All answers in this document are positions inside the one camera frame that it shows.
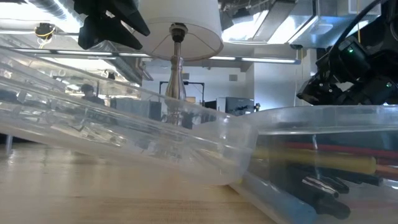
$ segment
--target desk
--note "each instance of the desk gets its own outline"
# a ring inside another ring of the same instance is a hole
[[[261,223],[229,187],[40,144],[0,151],[1,223]]]

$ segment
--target table surface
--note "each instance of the table surface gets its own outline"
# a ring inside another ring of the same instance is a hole
[[[274,224],[228,186],[40,144],[3,149],[1,223]]]

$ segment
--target person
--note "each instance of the person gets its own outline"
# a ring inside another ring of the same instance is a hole
[[[85,94],[82,97],[83,100],[105,105],[105,101],[94,94],[94,87],[92,85],[84,84],[81,86],[80,90]]]

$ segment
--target white lampshade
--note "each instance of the white lampshade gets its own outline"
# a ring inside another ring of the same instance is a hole
[[[185,61],[210,58],[224,47],[217,0],[143,0],[139,10],[150,35],[134,35],[143,45],[142,51],[150,56],[171,59],[174,41],[169,29],[176,22],[188,28],[181,51]]]

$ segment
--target clear plastic container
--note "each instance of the clear plastic container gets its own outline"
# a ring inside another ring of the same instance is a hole
[[[260,135],[243,184],[231,186],[277,223],[398,223],[398,107],[309,106],[245,118]]]
[[[143,169],[178,171],[201,184],[229,184],[248,166],[257,129],[241,119],[75,68],[0,52],[4,134],[140,163]],[[60,71],[63,78],[53,75]],[[70,85],[83,83],[97,83],[103,101],[74,95]]]

